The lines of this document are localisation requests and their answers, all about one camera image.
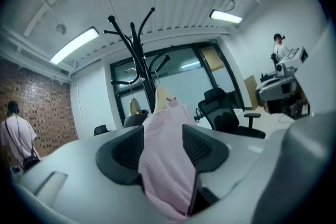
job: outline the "white shirt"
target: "white shirt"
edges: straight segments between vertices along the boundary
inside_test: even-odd
[[[289,53],[289,49],[285,45],[275,44],[274,53],[280,61],[286,56],[287,53]]]
[[[15,158],[22,165],[23,156],[24,158],[27,158],[27,157],[30,157],[32,154],[31,153],[32,152],[31,142],[32,140],[36,138],[36,133],[34,132],[31,124],[19,116],[15,116],[15,115],[10,116],[9,118],[7,118],[6,122],[7,122],[8,130],[10,132],[10,136],[7,132],[5,121],[4,121],[1,123],[0,142],[2,145],[10,146],[11,148],[10,150],[13,152]]]

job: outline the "window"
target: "window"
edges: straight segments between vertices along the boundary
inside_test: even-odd
[[[146,53],[148,65],[161,51]],[[165,86],[171,95],[176,96],[188,107],[192,116],[196,116],[195,109],[198,108],[198,103],[204,100],[204,92],[215,87],[220,87],[230,94],[235,108],[243,107],[235,78],[217,44],[177,46],[165,55],[167,54],[171,56],[171,59],[157,75],[152,75],[154,84],[156,87]],[[165,55],[155,61],[152,69],[163,61]],[[134,68],[132,58],[111,64],[112,78],[121,81],[133,80],[136,72],[125,72],[130,68]],[[142,109],[151,113],[140,79],[132,87],[114,85],[113,88],[122,123],[125,117],[129,116],[129,104],[133,97],[138,100]]]

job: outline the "office chair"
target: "office chair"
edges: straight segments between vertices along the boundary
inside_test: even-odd
[[[198,107],[209,121],[213,130],[237,135],[265,138],[265,133],[253,129],[253,118],[259,118],[259,113],[247,113],[248,127],[239,126],[239,120],[233,109],[229,95],[221,88],[211,89],[204,93],[205,100],[198,103]]]
[[[94,131],[93,131],[94,135],[103,134],[107,132],[109,132],[109,130],[107,130],[105,124],[94,128]]]

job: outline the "chair armrest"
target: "chair armrest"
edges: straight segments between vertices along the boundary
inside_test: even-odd
[[[261,114],[259,113],[247,113],[244,115],[246,118],[260,118]]]

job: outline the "brick wall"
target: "brick wall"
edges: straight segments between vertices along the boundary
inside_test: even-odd
[[[37,134],[35,146],[46,156],[78,139],[70,104],[70,85],[21,68],[0,59],[0,122],[6,119],[7,104],[15,100],[20,116]]]

